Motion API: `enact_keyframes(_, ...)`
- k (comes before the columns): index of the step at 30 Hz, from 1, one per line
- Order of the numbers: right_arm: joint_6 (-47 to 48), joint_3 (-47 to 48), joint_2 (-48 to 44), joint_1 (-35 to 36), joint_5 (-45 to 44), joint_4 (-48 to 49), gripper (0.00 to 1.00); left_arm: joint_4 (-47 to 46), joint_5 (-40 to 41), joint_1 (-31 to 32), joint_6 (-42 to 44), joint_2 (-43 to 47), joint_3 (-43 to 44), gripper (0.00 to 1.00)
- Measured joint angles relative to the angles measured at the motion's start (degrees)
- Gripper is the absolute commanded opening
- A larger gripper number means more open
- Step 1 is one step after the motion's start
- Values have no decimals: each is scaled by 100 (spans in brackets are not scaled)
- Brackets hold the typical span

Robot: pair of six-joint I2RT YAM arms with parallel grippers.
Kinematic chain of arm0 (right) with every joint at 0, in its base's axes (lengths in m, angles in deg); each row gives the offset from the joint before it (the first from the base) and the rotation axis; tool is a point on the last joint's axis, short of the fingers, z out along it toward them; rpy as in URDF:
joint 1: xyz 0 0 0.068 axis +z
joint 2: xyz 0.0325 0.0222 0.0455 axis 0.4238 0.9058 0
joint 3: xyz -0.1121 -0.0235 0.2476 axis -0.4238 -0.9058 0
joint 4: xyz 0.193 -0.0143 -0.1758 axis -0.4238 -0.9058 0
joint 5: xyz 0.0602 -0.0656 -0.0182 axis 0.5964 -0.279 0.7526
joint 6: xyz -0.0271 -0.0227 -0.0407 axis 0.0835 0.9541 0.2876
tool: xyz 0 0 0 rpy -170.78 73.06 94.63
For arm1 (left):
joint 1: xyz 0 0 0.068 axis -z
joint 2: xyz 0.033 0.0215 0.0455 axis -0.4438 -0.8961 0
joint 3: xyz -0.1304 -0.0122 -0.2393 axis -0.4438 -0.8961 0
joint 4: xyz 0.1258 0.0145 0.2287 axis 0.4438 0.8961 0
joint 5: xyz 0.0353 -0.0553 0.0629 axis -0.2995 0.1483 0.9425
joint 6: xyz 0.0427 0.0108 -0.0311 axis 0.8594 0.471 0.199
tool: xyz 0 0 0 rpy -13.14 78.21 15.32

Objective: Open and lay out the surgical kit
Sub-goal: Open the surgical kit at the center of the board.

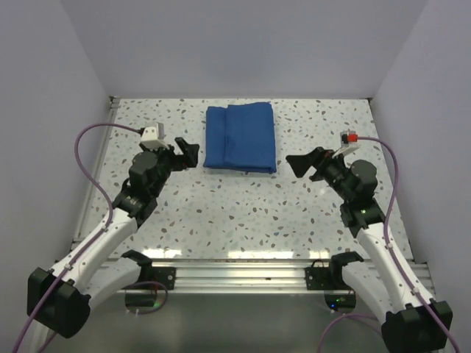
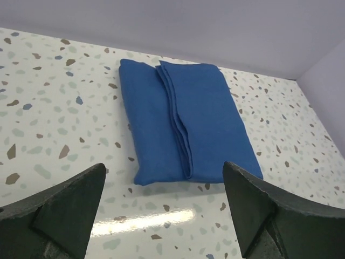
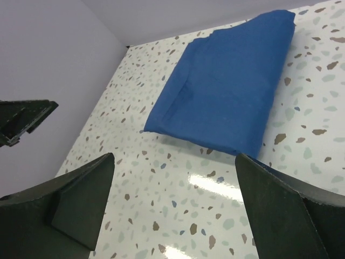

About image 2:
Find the blue surgical cloth wrap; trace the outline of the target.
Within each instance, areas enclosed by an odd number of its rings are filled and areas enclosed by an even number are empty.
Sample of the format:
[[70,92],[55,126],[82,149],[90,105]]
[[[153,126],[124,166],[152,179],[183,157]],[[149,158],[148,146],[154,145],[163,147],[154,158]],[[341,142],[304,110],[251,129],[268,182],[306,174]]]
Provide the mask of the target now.
[[222,183],[227,161],[262,177],[217,66],[122,59],[119,78],[139,163],[135,184]]

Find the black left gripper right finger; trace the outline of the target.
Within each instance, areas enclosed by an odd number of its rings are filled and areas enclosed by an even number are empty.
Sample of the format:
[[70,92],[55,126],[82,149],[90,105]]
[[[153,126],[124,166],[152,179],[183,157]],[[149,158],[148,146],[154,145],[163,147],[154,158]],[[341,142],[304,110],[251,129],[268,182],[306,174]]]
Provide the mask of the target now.
[[344,210],[287,192],[232,162],[223,178],[242,258],[344,258]]

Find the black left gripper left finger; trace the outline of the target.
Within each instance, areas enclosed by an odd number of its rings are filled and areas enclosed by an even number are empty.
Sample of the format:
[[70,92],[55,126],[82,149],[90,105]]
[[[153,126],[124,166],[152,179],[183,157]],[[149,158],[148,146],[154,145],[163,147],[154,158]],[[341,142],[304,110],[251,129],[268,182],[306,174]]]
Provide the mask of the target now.
[[105,179],[98,163],[1,207],[1,258],[84,258]]

